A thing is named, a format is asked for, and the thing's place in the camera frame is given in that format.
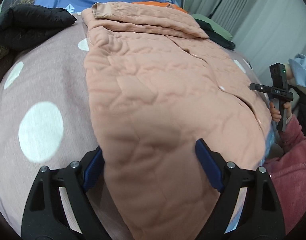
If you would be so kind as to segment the right hand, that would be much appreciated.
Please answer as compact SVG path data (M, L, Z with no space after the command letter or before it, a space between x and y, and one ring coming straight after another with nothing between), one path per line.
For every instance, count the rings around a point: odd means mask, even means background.
M288 124L291 121L292 118L292 105L290 102L286 102L284 104L284 109L286 110L286 124ZM282 120L282 116L280 114L280 111L274 106L274 103L271 101L269 103L269 110L272 117L272 120L274 122L280 122Z

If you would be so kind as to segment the pink sleeve right forearm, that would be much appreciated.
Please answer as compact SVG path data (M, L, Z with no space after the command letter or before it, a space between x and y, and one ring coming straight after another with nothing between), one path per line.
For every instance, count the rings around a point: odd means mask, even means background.
M306 137L295 115L280 133L285 155L265 162L289 233L306 212Z

